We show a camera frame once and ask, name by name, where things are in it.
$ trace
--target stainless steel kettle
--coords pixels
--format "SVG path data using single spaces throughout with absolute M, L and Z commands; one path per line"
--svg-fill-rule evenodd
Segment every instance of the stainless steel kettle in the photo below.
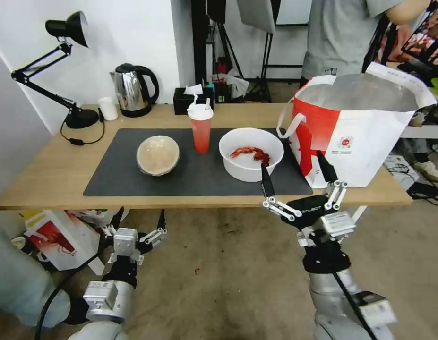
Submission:
M 115 84 L 116 96 L 120 103 L 121 112 L 126 117 L 141 117 L 151 111 L 159 97 L 159 83 L 154 73 L 144 66 L 122 64 L 110 72 Z M 154 95 L 149 96 L 143 76 L 149 76 L 154 86 Z

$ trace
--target black table mat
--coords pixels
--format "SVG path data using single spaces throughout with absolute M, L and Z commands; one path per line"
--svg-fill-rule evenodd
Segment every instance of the black table mat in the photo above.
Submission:
M 219 153 L 220 138 L 231 129 L 212 129 L 210 150 L 198 154 L 191 129 L 121 129 L 94 172 L 84 196 L 256 196 L 260 183 L 231 177 Z M 276 134 L 275 129 L 265 129 Z M 168 174 L 155 177 L 140 172 L 136 153 L 148 137 L 165 135 L 180 147 L 178 165 Z M 285 155 L 271 174 L 276 195 L 311 195 L 312 189 L 284 142 Z

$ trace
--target desk lamp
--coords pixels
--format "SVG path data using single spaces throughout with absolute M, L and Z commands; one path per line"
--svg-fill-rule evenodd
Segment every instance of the desk lamp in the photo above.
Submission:
M 94 110 L 85 110 L 81 109 L 76 105 L 76 102 L 60 97 L 59 95 L 53 94 L 46 89 L 34 84 L 31 82 L 31 77 L 37 75 L 39 72 L 44 71 L 46 68 L 52 66 L 53 64 L 63 60 L 67 56 L 71 55 L 72 44 L 67 42 L 67 38 L 71 38 L 78 44 L 88 47 L 84 31 L 87 27 L 85 15 L 83 12 L 76 12 L 68 17 L 66 21 L 60 20 L 47 20 L 45 22 L 46 31 L 56 37 L 58 41 L 61 43 L 57 48 L 50 51 L 49 53 L 43 55 L 42 57 L 36 59 L 30 64 L 24 66 L 21 69 L 18 69 L 12 72 L 12 79 L 15 81 L 32 88 L 33 90 L 39 92 L 40 94 L 56 101 L 57 103 L 67 107 L 69 109 L 68 116 L 65 119 L 65 123 L 69 128 L 79 129 L 86 128 L 88 126 L 93 125 L 98 121 L 99 116 Z M 45 64 L 36 66 L 42 60 L 51 56 L 52 54 L 61 51 L 64 55 L 58 57 L 57 59 Z

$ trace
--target red drink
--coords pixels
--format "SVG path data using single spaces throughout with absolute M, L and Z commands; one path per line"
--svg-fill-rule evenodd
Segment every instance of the red drink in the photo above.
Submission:
M 194 133 L 195 150 L 198 153 L 207 153 L 209 151 L 209 137 L 211 135 L 211 119 L 191 119 L 191 122 L 192 131 Z

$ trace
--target cooked crayfish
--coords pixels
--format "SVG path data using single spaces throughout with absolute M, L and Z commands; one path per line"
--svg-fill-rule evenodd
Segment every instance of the cooked crayfish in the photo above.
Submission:
M 237 148 L 235 151 L 233 151 L 230 155 L 230 157 L 235 158 L 236 156 L 240 155 L 241 153 L 253 153 L 255 152 L 255 155 L 253 155 L 253 159 L 256 161 L 261 161 L 263 165 L 269 166 L 269 161 L 271 158 L 267 153 L 265 153 L 263 150 L 259 148 L 255 148 L 252 146 L 249 147 L 243 147 L 243 148 Z

